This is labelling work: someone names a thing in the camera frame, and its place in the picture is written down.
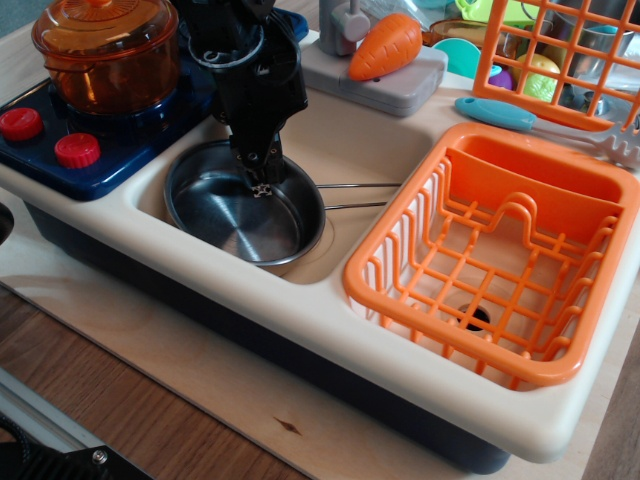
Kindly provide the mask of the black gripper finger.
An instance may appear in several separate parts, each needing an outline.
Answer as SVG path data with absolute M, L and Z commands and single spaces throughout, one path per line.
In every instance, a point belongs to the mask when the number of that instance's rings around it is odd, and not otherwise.
M 265 163 L 260 170 L 260 180 L 263 184 L 282 183 L 286 176 L 286 166 L 280 133 L 274 134 L 268 147 Z
M 265 173 L 266 161 L 251 148 L 241 147 L 236 137 L 230 138 L 232 157 L 254 198 L 266 198 L 273 194 Z

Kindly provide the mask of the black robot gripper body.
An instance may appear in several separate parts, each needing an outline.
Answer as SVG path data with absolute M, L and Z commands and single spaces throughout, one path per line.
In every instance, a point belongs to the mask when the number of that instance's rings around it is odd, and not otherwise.
M 286 121 L 307 96 L 291 22 L 272 1 L 176 1 L 188 49 L 214 78 L 231 147 L 247 168 L 282 155 Z

